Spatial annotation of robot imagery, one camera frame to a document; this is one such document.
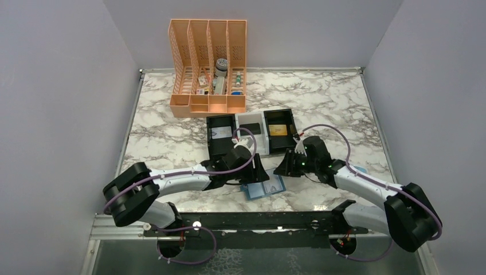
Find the blue leather card holder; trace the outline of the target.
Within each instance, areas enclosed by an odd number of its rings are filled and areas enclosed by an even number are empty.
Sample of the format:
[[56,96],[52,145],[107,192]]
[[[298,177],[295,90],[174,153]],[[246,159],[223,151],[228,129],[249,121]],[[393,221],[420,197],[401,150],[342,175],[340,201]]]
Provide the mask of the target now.
[[243,184],[240,191],[245,194],[248,201],[254,201],[276,195],[286,191],[284,181],[280,175],[275,175],[275,168],[268,169],[265,172],[269,175],[269,180],[258,183]]

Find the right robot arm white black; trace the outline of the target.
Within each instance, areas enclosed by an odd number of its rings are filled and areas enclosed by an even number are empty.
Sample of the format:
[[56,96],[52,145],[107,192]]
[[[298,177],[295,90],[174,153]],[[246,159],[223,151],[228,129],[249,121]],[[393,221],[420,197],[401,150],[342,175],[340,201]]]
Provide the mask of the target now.
[[442,222],[419,185],[388,183],[349,168],[344,160],[332,158],[317,136],[307,137],[295,149],[288,149],[274,173],[294,178],[314,174],[321,183],[351,192],[372,204],[364,206],[351,201],[334,208],[331,227],[338,233],[364,227],[388,235],[407,252],[415,252],[441,232]]

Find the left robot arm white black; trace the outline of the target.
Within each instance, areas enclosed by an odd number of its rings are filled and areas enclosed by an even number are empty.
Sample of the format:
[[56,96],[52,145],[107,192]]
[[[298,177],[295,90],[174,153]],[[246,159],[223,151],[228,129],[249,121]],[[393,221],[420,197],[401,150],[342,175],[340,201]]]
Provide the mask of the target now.
[[160,203],[159,197],[269,179],[259,154],[241,143],[219,159],[204,160],[190,168],[155,172],[144,162],[138,162],[103,188],[106,200],[103,212],[112,215],[117,227],[144,221],[166,235],[173,235],[180,228],[181,218],[173,203]]

